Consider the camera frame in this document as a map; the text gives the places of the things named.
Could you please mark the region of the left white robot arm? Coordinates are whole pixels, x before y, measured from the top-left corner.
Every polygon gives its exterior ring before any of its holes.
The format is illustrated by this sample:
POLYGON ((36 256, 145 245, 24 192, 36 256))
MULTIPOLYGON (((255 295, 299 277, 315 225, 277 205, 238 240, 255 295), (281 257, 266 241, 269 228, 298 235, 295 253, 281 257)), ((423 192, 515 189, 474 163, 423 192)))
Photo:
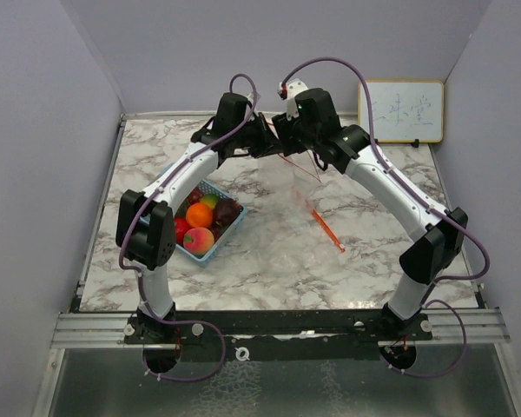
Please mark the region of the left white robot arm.
POLYGON ((175 212, 199 183, 237 149, 263 156, 275 136, 256 112, 259 93, 222 95, 216 114, 196 131, 179 159, 142 191, 122 194, 115 242, 121 269, 135 273, 139 309, 148 316, 144 332, 152 341, 168 341, 175 330, 168 316, 174 301, 166 264, 175 251, 175 212))

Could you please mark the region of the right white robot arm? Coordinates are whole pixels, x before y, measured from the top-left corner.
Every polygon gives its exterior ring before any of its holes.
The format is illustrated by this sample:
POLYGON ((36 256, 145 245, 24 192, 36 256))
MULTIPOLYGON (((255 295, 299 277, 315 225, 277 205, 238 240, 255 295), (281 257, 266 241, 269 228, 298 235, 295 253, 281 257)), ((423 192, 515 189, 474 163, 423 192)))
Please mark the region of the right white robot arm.
POLYGON ((461 250, 468 216, 447 209, 395 169, 360 126, 342 126, 330 94, 304 83, 287 86, 285 113, 272 119, 285 155, 313 152, 321 169, 336 168, 375 196, 412 239, 399 258, 403 274, 384 307, 383 333, 400 340, 412 331, 427 292, 461 250))

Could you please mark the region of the pink yellow peach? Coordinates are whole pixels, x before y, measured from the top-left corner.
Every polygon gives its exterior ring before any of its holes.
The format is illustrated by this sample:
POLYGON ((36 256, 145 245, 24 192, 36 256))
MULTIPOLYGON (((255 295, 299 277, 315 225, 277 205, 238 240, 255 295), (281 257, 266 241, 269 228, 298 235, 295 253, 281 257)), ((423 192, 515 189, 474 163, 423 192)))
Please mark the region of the pink yellow peach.
POLYGON ((192 255, 204 256, 215 243, 214 235, 208 228, 191 228, 183 236, 183 247, 192 255))

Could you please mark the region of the clear zip bag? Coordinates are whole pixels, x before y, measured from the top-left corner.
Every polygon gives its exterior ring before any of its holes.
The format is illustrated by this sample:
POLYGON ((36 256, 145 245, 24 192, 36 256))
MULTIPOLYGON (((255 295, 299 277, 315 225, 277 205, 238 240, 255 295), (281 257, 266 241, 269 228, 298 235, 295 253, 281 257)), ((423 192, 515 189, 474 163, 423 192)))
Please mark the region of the clear zip bag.
POLYGON ((260 162, 260 179, 269 201, 281 212, 314 212, 312 194, 322 184, 312 154, 284 156, 282 152, 260 162))

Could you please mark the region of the orange fruit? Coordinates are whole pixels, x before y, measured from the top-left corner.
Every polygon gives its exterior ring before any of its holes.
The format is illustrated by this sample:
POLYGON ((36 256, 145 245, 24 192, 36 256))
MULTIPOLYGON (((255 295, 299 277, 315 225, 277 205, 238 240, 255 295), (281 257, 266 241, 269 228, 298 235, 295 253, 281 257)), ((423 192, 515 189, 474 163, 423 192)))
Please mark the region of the orange fruit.
POLYGON ((213 210, 207 204, 197 202, 188 207, 185 219, 191 228, 209 228, 214 220, 213 210))

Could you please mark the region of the red tomato fruit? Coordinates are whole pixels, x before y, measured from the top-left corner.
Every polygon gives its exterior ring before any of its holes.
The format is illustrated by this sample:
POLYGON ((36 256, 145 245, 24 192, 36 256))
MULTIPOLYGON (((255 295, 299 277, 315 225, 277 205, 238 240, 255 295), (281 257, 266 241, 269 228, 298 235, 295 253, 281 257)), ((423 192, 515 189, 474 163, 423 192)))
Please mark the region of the red tomato fruit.
POLYGON ((183 217, 176 217, 174 219, 174 225, 175 225, 175 237, 176 237, 176 243, 179 246, 183 246, 183 240, 185 234, 191 229, 190 225, 183 217))

